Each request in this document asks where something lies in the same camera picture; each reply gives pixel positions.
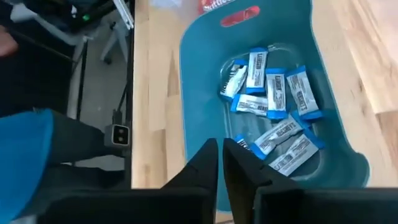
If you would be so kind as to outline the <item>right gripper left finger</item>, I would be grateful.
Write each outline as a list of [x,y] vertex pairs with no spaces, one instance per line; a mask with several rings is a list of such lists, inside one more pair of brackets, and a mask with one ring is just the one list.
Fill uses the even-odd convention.
[[162,188],[74,191],[53,202],[39,224],[213,224],[217,186],[211,138]]

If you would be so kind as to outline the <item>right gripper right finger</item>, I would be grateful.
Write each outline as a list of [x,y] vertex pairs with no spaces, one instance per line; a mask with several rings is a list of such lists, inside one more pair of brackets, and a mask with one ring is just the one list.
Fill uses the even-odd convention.
[[305,189],[232,139],[223,170],[235,224],[398,224],[398,189]]

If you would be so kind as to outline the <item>Hershey's white blue candy bar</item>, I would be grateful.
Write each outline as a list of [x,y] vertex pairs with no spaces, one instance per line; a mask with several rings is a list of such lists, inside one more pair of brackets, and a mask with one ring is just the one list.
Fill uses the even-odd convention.
[[252,113],[257,116],[267,116],[267,110],[267,98],[247,94],[237,94],[230,108],[231,112]]
[[304,162],[311,158],[318,150],[323,149],[325,143],[310,130],[305,130],[289,147],[286,153],[272,161],[269,166],[284,176],[289,176]]
[[285,78],[297,106],[298,115],[304,120],[318,119],[323,116],[319,109],[304,65],[289,71]]
[[266,80],[265,69],[268,50],[256,47],[250,50],[248,74],[246,78],[246,93],[265,93],[264,82]]
[[267,100],[269,119],[285,119],[288,117],[285,90],[285,69],[267,68]]
[[227,80],[223,83],[220,95],[228,101],[232,101],[242,88],[247,76],[248,62],[244,59],[236,59],[229,70]]
[[236,143],[238,143],[240,146],[242,146],[244,149],[249,150],[249,146],[248,146],[247,142],[245,141],[244,136],[242,134],[237,135],[234,138],[234,141]]
[[249,149],[264,160],[279,144],[309,127],[310,123],[301,119],[299,115],[290,114],[287,119],[277,123],[252,142]]

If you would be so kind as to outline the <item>teal plastic bin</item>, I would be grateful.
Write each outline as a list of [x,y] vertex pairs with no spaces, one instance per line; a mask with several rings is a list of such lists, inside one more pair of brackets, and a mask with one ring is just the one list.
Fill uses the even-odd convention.
[[[310,130],[325,143],[325,147],[287,177],[303,187],[316,189],[357,188],[367,184],[369,164],[363,155],[352,149],[346,139],[313,36],[312,2],[235,0],[200,16],[185,31],[180,44],[180,83],[185,154],[188,158],[192,158],[210,138],[215,138],[222,145],[226,138],[234,140],[242,134],[249,146],[284,120],[231,112],[232,101],[220,95],[233,61],[244,59],[249,63],[250,50],[262,47],[268,50],[266,69],[284,68],[286,75],[302,65],[306,67],[313,95],[323,116],[304,120],[310,123],[308,129],[279,144],[264,160],[257,158],[269,165],[286,153],[305,130]],[[231,27],[220,25],[224,17],[251,6],[260,8],[256,17]],[[245,80],[238,94],[267,98],[266,80],[264,87],[265,93],[247,94]],[[286,78],[285,90],[287,114],[299,115]]]

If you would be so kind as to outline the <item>red Skittles bag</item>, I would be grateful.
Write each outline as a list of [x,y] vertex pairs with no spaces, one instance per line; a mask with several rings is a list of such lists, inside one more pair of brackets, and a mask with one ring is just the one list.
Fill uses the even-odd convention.
[[[199,15],[213,11],[234,0],[197,0]],[[251,6],[242,11],[234,12],[220,21],[222,27],[231,27],[240,22],[256,17],[260,13],[259,6]]]

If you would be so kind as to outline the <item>white chair base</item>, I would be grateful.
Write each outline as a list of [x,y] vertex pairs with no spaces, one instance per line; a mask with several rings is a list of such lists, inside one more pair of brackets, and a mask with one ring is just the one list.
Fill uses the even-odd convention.
[[[87,40],[94,39],[99,34],[99,28],[101,26],[105,26],[105,23],[102,21],[102,19],[100,19],[98,24],[95,25],[94,28],[83,28],[83,30],[79,31],[77,34],[72,34],[61,31],[59,28],[47,22],[38,15],[34,16],[33,20],[38,22],[53,36],[72,46],[76,46],[78,44],[86,42]],[[123,19],[120,19],[117,22],[109,23],[108,25],[109,29],[111,30],[111,35],[101,53],[100,60],[106,64],[110,64],[112,62],[110,57],[110,51],[116,44],[119,44],[121,52],[123,53],[124,60],[127,62],[129,56],[129,45],[127,44],[127,36],[129,35],[130,27],[125,25]]]

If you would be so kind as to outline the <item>blue cloth object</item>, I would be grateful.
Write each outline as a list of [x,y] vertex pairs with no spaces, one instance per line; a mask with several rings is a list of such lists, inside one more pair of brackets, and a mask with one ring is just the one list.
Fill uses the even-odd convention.
[[44,172],[53,136],[50,109],[0,118],[0,224],[15,219]]

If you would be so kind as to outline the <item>black box green light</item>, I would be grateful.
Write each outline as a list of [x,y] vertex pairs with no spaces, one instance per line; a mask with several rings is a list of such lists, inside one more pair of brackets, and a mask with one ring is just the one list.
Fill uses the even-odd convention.
[[76,12],[66,19],[67,31],[81,31],[116,9],[113,0],[67,0]]

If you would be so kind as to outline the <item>person's hand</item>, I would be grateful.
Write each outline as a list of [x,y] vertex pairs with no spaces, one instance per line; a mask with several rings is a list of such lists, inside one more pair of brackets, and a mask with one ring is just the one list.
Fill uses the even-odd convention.
[[5,57],[12,54],[18,49],[18,43],[7,31],[7,29],[0,25],[0,57]]

